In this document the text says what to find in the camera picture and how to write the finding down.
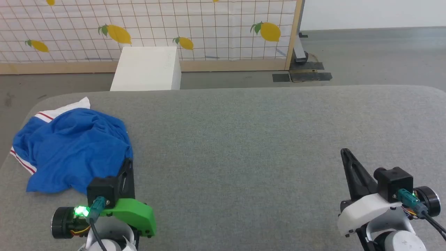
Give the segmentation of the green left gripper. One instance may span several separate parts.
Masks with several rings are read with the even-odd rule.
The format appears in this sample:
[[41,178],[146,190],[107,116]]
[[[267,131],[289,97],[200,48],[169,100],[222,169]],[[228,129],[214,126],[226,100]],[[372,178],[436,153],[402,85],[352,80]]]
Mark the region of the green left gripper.
[[142,236],[156,235],[156,220],[152,207],[136,200],[133,160],[127,158],[119,172],[115,207],[104,209],[100,216],[113,216],[135,228]]

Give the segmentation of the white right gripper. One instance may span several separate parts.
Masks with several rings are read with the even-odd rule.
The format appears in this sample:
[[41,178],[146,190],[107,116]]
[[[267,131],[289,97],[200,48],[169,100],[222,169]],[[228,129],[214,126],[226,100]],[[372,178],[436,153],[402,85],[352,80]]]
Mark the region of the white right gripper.
[[366,238],[389,230],[412,232],[402,203],[389,203],[384,200],[376,193],[377,182],[353,153],[347,148],[341,149],[340,153],[351,200],[358,201],[344,208],[338,217],[339,233],[344,236],[351,230],[358,232],[363,225],[366,226]]

